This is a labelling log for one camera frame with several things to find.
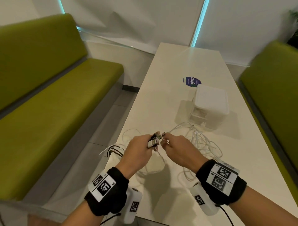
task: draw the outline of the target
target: wristband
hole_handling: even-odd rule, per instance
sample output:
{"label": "wristband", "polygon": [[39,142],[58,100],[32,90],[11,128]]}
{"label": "wristband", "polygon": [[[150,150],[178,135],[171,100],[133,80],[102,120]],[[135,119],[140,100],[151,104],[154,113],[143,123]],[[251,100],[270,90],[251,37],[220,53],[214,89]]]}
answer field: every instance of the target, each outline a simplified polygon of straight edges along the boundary
{"label": "wristband", "polygon": [[215,160],[209,160],[198,170],[196,177],[211,201],[218,205],[229,205],[238,201],[247,183],[238,173]]}
{"label": "wristband", "polygon": [[108,215],[109,212],[119,213],[126,202],[126,190],[129,180],[116,167],[109,169],[107,174],[116,183],[106,192],[100,202],[97,201],[90,191],[85,196],[85,200],[95,216]]}

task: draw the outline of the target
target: translucent plastic container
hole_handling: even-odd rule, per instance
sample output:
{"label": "translucent plastic container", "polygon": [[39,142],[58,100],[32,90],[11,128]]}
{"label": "translucent plastic container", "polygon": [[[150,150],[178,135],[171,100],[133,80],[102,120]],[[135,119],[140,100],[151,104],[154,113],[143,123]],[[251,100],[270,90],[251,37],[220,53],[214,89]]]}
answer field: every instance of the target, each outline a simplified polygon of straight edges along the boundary
{"label": "translucent plastic container", "polygon": [[198,85],[193,98],[189,121],[209,130],[216,130],[229,114],[225,90]]}

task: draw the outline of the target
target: black wristband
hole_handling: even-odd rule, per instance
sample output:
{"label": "black wristband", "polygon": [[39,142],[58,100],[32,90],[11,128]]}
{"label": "black wristband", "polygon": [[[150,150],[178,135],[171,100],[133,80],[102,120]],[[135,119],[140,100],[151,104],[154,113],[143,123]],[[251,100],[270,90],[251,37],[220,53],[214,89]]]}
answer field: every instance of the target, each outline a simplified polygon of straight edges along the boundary
{"label": "black wristband", "polygon": [[95,216],[107,215],[109,212],[119,213],[126,203],[126,190],[129,180],[126,179],[116,167],[109,169],[107,174],[114,179],[116,184],[102,200],[98,202],[91,192],[88,192],[85,196],[85,200]]}
{"label": "black wristband", "polygon": [[227,196],[226,194],[222,193],[217,188],[213,187],[211,184],[206,182],[212,167],[216,163],[217,162],[213,159],[204,163],[204,165],[197,172],[196,177],[201,182],[202,187],[209,195],[209,198],[212,202],[218,205],[229,205],[230,203],[236,202],[241,198],[242,194],[245,191],[247,183],[239,176],[237,176],[230,195]]}

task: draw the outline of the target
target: green cushion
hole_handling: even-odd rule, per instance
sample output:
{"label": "green cushion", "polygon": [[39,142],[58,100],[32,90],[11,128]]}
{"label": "green cushion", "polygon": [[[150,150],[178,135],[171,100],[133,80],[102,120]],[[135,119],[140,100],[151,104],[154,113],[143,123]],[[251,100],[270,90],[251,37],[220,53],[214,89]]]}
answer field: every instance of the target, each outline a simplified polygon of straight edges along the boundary
{"label": "green cushion", "polygon": [[295,185],[294,181],[292,180],[290,174],[288,173],[286,167],[284,166],[284,164],[280,160],[278,154],[276,153],[275,149],[273,148],[273,146],[272,146],[269,138],[267,137],[265,131],[261,127],[260,122],[258,121],[257,117],[253,113],[253,111],[252,111],[250,105],[248,104],[245,96],[243,95],[242,92],[241,92],[241,94],[242,94],[242,96],[243,96],[243,98],[245,100],[245,103],[247,104],[247,106],[248,106],[248,108],[250,110],[250,113],[252,114],[252,116],[253,116],[253,118],[254,118],[254,120],[255,120],[255,122],[256,122],[256,124],[257,124],[257,126],[258,126],[258,128],[259,128],[259,130],[260,130],[260,132],[261,132],[261,134],[262,134],[262,136],[263,136],[266,144],[267,144],[267,146],[268,146],[268,149],[271,152],[272,157],[274,158],[274,161],[275,161],[278,169],[280,170],[281,175],[283,176],[283,178],[284,178],[284,180],[285,180],[285,182],[286,182],[286,184],[287,184],[287,186],[288,186],[288,188],[289,188],[289,190],[290,190],[290,192],[291,192],[291,194],[292,194],[292,196],[293,196],[293,198],[294,198],[294,200],[295,200],[295,202],[296,202],[296,204],[298,206],[298,188],[296,187],[296,185]]}
{"label": "green cushion", "polygon": [[70,14],[0,26],[0,109],[86,55]]}
{"label": "green cushion", "polygon": [[271,42],[240,79],[298,169],[298,50]]}
{"label": "green cushion", "polygon": [[88,59],[0,120],[0,199],[22,199],[123,73]]}

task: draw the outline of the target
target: purple sticker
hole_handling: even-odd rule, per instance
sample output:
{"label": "purple sticker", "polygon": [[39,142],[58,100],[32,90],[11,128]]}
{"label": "purple sticker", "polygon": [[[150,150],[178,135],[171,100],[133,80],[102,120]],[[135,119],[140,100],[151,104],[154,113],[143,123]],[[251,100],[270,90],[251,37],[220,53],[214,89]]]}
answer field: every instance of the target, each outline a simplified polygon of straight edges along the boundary
{"label": "purple sticker", "polygon": [[197,87],[202,84],[200,80],[194,77],[185,77],[183,78],[183,82],[190,87]]}

